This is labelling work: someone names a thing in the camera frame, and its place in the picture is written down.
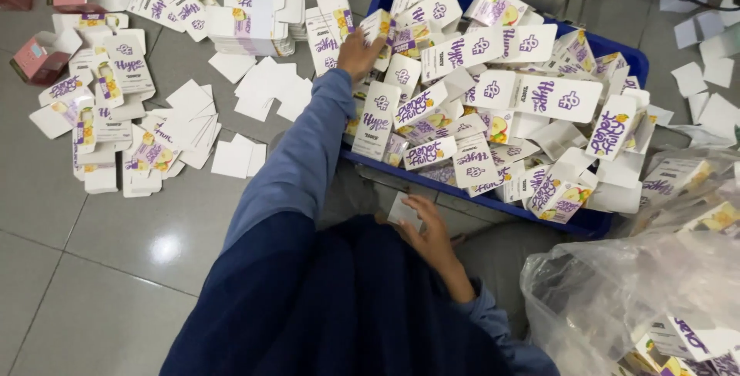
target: blue plastic crate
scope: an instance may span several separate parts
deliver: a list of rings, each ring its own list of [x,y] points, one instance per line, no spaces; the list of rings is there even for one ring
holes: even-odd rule
[[[473,0],[457,1],[459,2],[462,10],[467,10],[467,8],[473,2]],[[368,15],[380,8],[389,10],[392,4],[393,0],[372,0],[372,2],[370,2],[370,7],[368,8]],[[575,30],[568,24],[558,22],[554,19],[545,18],[545,22],[548,24],[557,23],[558,37]],[[629,48],[625,45],[616,43],[613,40],[608,40],[588,32],[586,33],[586,38],[588,39],[588,42],[591,45],[591,49],[594,51],[594,55],[596,57],[611,54],[617,51],[621,52],[624,55],[624,59],[626,59],[627,62],[630,64],[630,76],[637,77],[640,82],[640,86],[644,87],[645,81],[648,78],[648,68],[650,67],[645,54],[634,48]],[[490,191],[484,195],[479,195],[475,198],[470,198],[465,190],[461,190],[455,186],[449,186],[445,183],[440,183],[439,181],[430,180],[429,178],[422,177],[421,175],[413,173],[411,171],[406,171],[401,168],[395,168],[388,165],[387,163],[378,162],[371,158],[351,153],[349,147],[347,145],[344,146],[345,147],[341,151],[341,156],[348,160],[371,166],[377,170],[383,171],[384,173],[389,173],[399,178],[403,178],[407,181],[418,183],[422,186],[431,188],[432,190],[444,192],[455,197],[463,198],[468,201],[473,201],[474,203],[478,203],[482,206],[486,206],[494,210],[507,212],[521,218],[526,218],[528,220],[543,223],[555,229],[563,230],[565,232],[582,235],[590,239],[599,239],[602,238],[609,231],[609,227],[611,226],[612,214],[586,209],[576,211],[576,214],[570,219],[567,224],[558,224],[551,221],[539,220],[529,210],[522,209],[517,206],[506,204],[500,201],[493,191]]]

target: clear plastic sheet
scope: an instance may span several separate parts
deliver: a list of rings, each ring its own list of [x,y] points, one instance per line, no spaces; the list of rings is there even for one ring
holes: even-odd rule
[[[520,284],[532,340],[563,376],[610,374],[661,315],[740,330],[740,153],[659,153],[647,172],[665,158],[700,159],[711,173],[643,207],[620,230],[632,237],[560,244],[527,259]]]

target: blue long sleeve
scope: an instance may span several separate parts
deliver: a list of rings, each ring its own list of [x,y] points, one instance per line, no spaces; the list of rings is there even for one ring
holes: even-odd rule
[[[331,69],[314,81],[311,103],[245,188],[222,253],[254,225],[278,212],[318,218],[337,166],[347,117],[354,115],[347,71]]]
[[[486,330],[501,349],[511,369],[517,376],[537,374],[560,376],[555,363],[539,347],[511,339],[506,311],[496,307],[496,300],[479,280],[471,280],[479,292],[478,297],[465,304],[455,304],[470,320]]]

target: gray tile floor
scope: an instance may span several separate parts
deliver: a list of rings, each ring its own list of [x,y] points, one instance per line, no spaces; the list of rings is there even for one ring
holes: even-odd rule
[[[370,0],[349,0],[356,18]],[[306,0],[308,7],[315,0]],[[657,0],[588,0],[583,11],[572,5],[587,29],[631,47],[651,60],[647,87],[653,102],[688,123],[671,69],[700,60],[698,51],[677,51],[673,25],[684,15],[661,13]],[[32,12],[0,16],[0,62],[40,30],[52,30],[51,9],[35,0]],[[262,124],[233,112],[234,86],[208,65],[209,42],[195,44],[142,18],[158,93],[163,99],[190,78],[212,84],[220,138],[241,133],[267,142],[289,127],[274,114]],[[306,45],[281,59],[298,63],[302,77],[314,73]],[[712,86],[740,104],[740,70],[730,91]],[[0,66],[0,374],[13,376],[104,376],[155,374],[172,338],[195,305],[200,286],[220,249],[232,211],[246,182],[187,167],[149,198],[124,199],[120,193],[90,195],[71,175],[68,136],[47,140],[27,119],[38,108],[40,89],[21,83],[10,67]],[[654,145],[683,146],[688,139],[660,129]],[[385,210],[398,189],[408,185],[383,173],[372,178]],[[450,232],[469,232],[510,219],[501,212],[438,195]]]

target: person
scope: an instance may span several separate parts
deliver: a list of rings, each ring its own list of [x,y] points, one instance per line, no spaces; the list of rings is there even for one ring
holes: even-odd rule
[[[317,230],[355,115],[352,85],[384,42],[366,46],[354,32],[337,68],[314,81],[310,104],[245,188],[162,376],[558,375],[539,348],[511,336],[481,280],[468,278],[430,200],[403,201],[424,221],[421,233],[409,223],[399,233],[373,215]],[[524,238],[521,231],[509,232]],[[495,240],[460,248],[490,253]],[[485,247],[468,246],[476,242]],[[474,269],[486,273],[490,262],[479,258]]]

